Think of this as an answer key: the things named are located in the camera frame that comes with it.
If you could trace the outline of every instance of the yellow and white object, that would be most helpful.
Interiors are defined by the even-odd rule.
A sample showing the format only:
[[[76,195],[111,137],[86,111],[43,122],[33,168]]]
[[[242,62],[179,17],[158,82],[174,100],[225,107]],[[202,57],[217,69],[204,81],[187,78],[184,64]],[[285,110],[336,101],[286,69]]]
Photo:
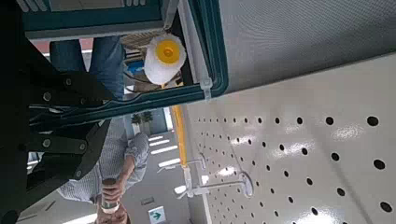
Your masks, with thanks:
[[[180,39],[174,35],[154,37],[148,44],[145,73],[156,85],[169,82],[186,62],[187,53]]]

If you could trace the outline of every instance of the hand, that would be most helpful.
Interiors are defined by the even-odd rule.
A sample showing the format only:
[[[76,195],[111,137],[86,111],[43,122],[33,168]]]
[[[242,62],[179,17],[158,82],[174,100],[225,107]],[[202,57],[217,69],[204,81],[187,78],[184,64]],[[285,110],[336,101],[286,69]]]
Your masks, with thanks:
[[[114,185],[103,185],[102,192],[108,203],[117,203],[125,192],[125,181],[120,179]]]

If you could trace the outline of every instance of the pegboard wall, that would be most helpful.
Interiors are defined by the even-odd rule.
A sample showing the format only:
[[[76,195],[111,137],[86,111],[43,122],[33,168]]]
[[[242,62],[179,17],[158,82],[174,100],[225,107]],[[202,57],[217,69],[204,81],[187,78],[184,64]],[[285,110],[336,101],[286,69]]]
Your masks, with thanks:
[[[396,223],[396,55],[187,105],[219,224]]]

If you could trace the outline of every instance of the man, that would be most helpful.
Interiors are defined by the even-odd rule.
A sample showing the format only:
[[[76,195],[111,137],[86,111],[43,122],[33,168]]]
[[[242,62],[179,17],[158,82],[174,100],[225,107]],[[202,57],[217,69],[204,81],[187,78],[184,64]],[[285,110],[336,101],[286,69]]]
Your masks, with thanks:
[[[78,40],[52,42],[50,59],[59,71],[85,71]],[[118,36],[93,40],[90,74],[101,81],[118,100],[123,96],[124,49]],[[146,172],[149,140],[143,134],[133,139],[126,137],[123,118],[111,120],[99,161],[79,181],[70,180],[58,189],[66,199],[93,203],[98,206],[96,223],[130,223],[120,198],[125,190],[142,180]],[[102,180],[114,178],[116,184],[103,186]],[[102,197],[110,203],[120,203],[119,210],[111,215],[101,209]]]

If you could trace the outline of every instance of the exit sign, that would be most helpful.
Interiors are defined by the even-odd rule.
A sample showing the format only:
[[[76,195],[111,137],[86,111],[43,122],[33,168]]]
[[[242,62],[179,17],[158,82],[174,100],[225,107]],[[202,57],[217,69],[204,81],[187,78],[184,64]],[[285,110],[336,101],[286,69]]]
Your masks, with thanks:
[[[164,223],[166,221],[165,211],[163,206],[154,208],[148,211],[149,222],[151,224]]]

